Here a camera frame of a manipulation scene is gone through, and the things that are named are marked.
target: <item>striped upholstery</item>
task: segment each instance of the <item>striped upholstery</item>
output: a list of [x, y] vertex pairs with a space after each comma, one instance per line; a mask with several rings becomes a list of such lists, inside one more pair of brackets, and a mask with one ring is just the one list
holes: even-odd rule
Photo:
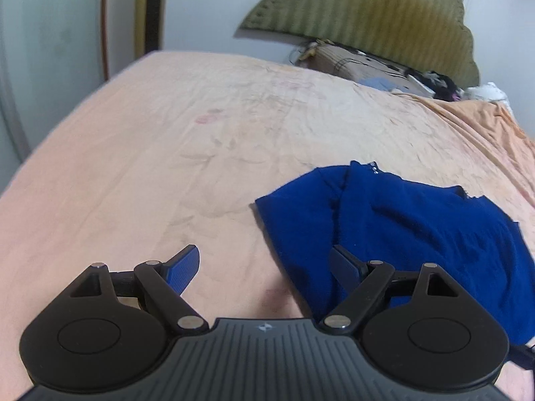
[[461, 0], [262, 0], [241, 27], [329, 39], [479, 84]]

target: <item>cushioned headboard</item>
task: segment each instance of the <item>cushioned headboard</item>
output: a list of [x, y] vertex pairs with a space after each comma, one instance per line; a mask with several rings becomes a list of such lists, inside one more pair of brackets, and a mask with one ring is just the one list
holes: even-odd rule
[[333, 42], [479, 84], [461, 0], [262, 0], [241, 27]]

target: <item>green headboard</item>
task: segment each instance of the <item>green headboard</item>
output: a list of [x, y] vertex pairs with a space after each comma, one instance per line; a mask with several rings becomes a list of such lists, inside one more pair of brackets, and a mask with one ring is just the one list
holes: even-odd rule
[[241, 27], [329, 39], [477, 86], [461, 0], [262, 0]]

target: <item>red stain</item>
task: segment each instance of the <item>red stain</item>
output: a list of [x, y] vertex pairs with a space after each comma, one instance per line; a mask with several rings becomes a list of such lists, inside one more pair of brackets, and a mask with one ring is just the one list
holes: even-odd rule
[[197, 117], [195, 119], [195, 123], [198, 123], [199, 125], [205, 125], [207, 123], [215, 122], [219, 119], [219, 116], [215, 114], [203, 114], [202, 116]]

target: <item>bed sheet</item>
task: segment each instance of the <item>bed sheet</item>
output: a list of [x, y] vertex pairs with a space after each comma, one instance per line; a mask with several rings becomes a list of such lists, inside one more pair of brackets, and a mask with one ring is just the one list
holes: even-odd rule
[[[18, 355], [25, 326], [95, 261], [130, 270], [193, 243], [201, 268], [184, 298], [209, 321], [301, 316], [253, 201], [318, 166], [376, 161], [485, 194], [520, 222], [534, 254], [526, 195], [429, 104], [242, 56], [160, 52], [128, 68], [0, 198], [0, 399], [30, 387]], [[533, 397], [529, 376], [507, 368], [501, 387]]]

